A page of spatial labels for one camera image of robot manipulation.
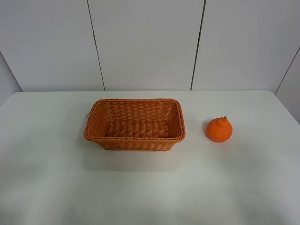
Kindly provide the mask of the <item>orange fruit with stem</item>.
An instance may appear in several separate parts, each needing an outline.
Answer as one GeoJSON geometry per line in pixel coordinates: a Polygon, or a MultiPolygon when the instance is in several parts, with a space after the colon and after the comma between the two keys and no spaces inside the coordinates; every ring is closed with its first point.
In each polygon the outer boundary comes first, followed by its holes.
{"type": "Polygon", "coordinates": [[[212,119],[206,126],[206,136],[214,142],[227,141],[233,134],[233,127],[226,116],[212,119]]]}

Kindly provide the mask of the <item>orange woven rectangular basket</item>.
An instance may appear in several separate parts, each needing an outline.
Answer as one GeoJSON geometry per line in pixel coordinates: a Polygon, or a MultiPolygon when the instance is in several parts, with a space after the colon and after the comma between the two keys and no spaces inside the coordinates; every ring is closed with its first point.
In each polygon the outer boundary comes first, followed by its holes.
{"type": "Polygon", "coordinates": [[[106,150],[167,151],[185,138],[175,99],[101,99],[88,115],[84,138],[106,150]]]}

